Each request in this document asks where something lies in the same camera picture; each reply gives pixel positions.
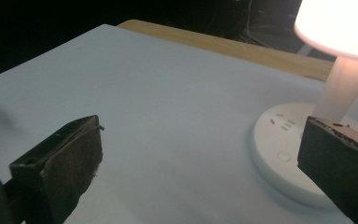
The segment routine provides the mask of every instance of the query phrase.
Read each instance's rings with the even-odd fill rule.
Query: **dark background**
[[[0,0],[0,73],[88,30],[130,19],[218,35],[244,27],[249,0]]]

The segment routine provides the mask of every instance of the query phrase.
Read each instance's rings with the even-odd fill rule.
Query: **wooden desk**
[[[303,77],[326,81],[333,66],[332,62],[283,52],[276,49],[267,49],[255,45],[241,43],[211,35],[203,35],[168,26],[158,25],[145,21],[125,21],[118,25],[120,28],[134,32],[152,35],[176,43],[189,45],[199,49],[244,59],[249,62],[263,64],[268,67],[281,69]]]

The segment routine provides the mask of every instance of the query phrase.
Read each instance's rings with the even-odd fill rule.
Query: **glowing lamp shade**
[[[358,0],[303,0],[295,30],[337,56],[312,115],[340,122],[358,95]]]
[[[295,29],[317,49],[358,59],[358,0],[303,0]]]

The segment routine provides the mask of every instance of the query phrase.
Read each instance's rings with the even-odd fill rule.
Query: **black object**
[[[358,132],[309,117],[298,153],[298,167],[358,224]]]
[[[102,161],[97,116],[72,121],[10,164],[0,223],[58,224],[76,208]]]

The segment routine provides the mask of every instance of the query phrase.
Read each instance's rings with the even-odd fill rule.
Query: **lamp shade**
[[[358,60],[358,0],[303,0],[295,30],[316,49]]]

